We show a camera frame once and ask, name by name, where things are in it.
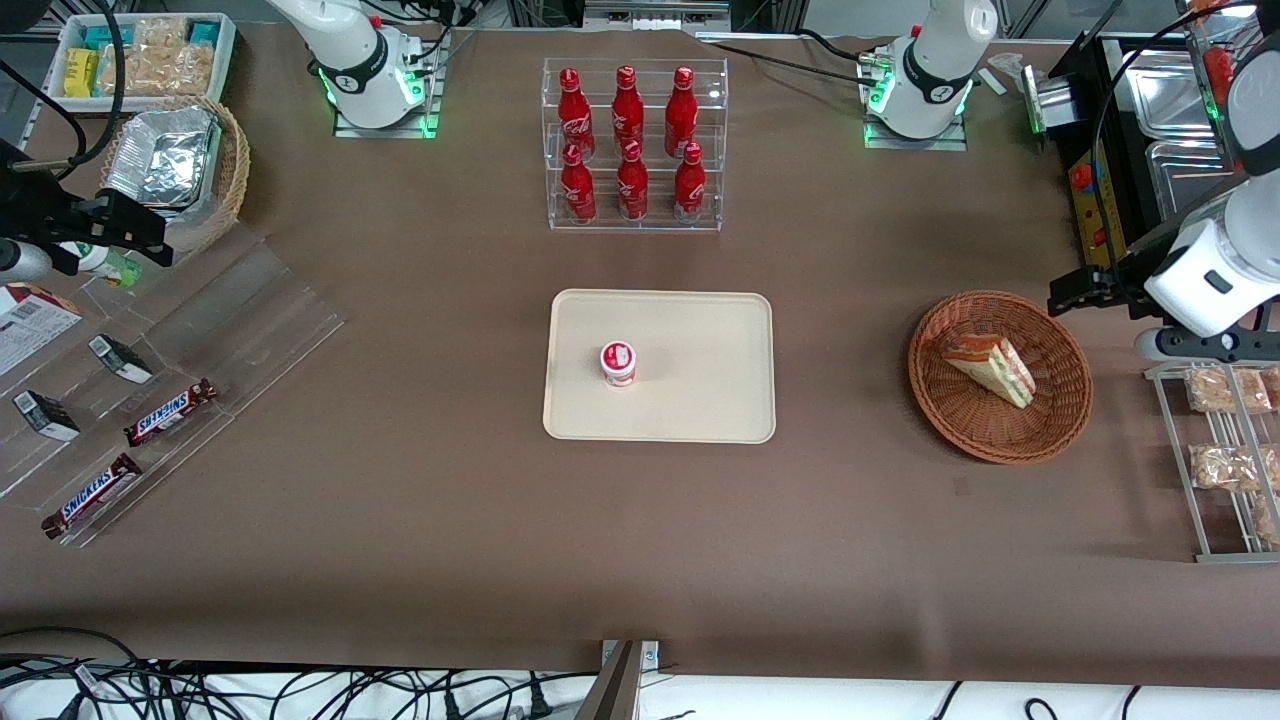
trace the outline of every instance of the metal tray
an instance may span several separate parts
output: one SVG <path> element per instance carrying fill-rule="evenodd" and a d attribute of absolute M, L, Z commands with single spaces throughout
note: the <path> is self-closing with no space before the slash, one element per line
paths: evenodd
<path fill-rule="evenodd" d="M 1147 137 L 1213 137 L 1190 58 L 1185 50 L 1148 50 L 1125 72 Z"/>
<path fill-rule="evenodd" d="M 1147 147 L 1147 164 L 1161 220 L 1172 218 L 1231 174 L 1212 142 L 1156 141 Z"/>

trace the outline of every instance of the red bottle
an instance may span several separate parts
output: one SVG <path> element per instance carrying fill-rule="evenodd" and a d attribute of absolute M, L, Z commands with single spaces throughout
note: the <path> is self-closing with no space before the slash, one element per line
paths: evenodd
<path fill-rule="evenodd" d="M 636 92 L 636 70 L 631 65 L 618 68 L 618 92 L 613 96 L 613 140 L 618 147 L 635 141 L 644 150 L 644 101 Z"/>
<path fill-rule="evenodd" d="M 622 146 L 618 213 L 627 220 L 643 219 L 649 213 L 649 169 L 640 160 L 640 143 L 634 140 Z"/>
<path fill-rule="evenodd" d="M 561 129 L 566 145 L 576 145 L 582 151 L 582 160 L 590 160 L 595 154 L 595 136 L 591 135 L 591 104 L 582 95 L 577 70 L 561 70 Z"/>
<path fill-rule="evenodd" d="M 703 214 L 703 190 L 707 170 L 703 169 L 703 146 L 685 145 L 685 161 L 676 169 L 676 222 L 691 225 Z"/>
<path fill-rule="evenodd" d="M 577 145 L 564 146 L 561 186 L 568 204 L 568 219 L 579 225 L 591 222 L 595 218 L 595 186 L 591 183 L 591 170 L 582 164 L 582 150 Z"/>
<path fill-rule="evenodd" d="M 667 155 L 682 158 L 685 143 L 694 138 L 698 127 L 698 99 L 694 97 L 694 70 L 676 68 L 676 87 L 667 100 Z"/>

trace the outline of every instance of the acrylic display stand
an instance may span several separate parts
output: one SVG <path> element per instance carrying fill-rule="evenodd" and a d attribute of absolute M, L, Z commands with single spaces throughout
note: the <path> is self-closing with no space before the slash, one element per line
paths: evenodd
<path fill-rule="evenodd" d="M 142 263 L 132 288 L 91 281 L 63 292 L 82 319 L 0 375 L 0 503 L 31 510 L 32 533 L 122 452 L 143 470 L 72 525 L 63 544 L 90 543 L 342 325 L 243 224 L 172 268 Z M 88 350 L 99 333 L 129 345 L 154 373 L 150 382 L 134 384 L 108 370 Z M 200 378 L 214 384 L 216 400 L 128 447 L 123 428 Z M 13 405 L 28 389 L 59 400 L 79 437 L 64 443 L 31 429 Z"/>
<path fill-rule="evenodd" d="M 613 141 L 613 95 L 617 91 L 617 69 L 631 65 L 636 70 L 636 90 L 644 100 L 644 164 L 649 168 L 649 214 L 640 220 L 627 220 L 618 213 L 618 165 L 621 155 Z M 676 68 L 694 70 L 694 96 L 698 99 L 698 129 L 694 140 L 703 146 L 703 168 L 707 170 L 703 213 L 692 225 L 676 222 L 675 181 L 680 160 L 663 149 L 667 99 L 671 96 Z M 559 73 L 575 68 L 581 78 L 582 94 L 591 105 L 591 127 L 595 132 L 595 155 L 588 160 L 595 184 L 596 217 L 585 225 L 570 220 L 559 182 L 564 167 L 564 137 L 559 124 Z M 543 155 L 547 161 L 547 220 L 556 229 L 579 231 L 673 231 L 716 232 L 724 223 L 724 154 L 728 135 L 728 61 L 727 60 L 613 60 L 548 58 L 543 63 Z"/>

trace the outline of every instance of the yellow package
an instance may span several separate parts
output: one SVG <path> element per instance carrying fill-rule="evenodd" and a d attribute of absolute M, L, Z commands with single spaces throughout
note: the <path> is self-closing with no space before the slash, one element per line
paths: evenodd
<path fill-rule="evenodd" d="M 72 47 L 67 51 L 67 77 L 63 78 L 63 95 L 88 97 L 92 95 L 95 77 L 97 77 L 97 53 L 87 47 Z"/>

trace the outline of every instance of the small box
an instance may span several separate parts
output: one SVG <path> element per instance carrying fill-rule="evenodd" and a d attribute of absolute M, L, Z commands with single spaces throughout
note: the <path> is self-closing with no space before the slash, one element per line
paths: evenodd
<path fill-rule="evenodd" d="M 79 428 L 72 421 L 63 404 L 51 397 L 27 391 L 14 397 L 13 404 L 18 406 L 31 429 L 47 438 L 70 442 L 79 434 Z"/>
<path fill-rule="evenodd" d="M 0 286 L 0 375 L 81 319 L 79 310 L 28 283 Z"/>
<path fill-rule="evenodd" d="M 147 364 L 128 345 L 118 342 L 109 336 L 93 336 L 93 340 L 88 341 L 88 348 L 106 365 L 108 370 L 131 383 L 143 384 L 154 374 L 151 373 L 151 368 L 147 368 Z"/>

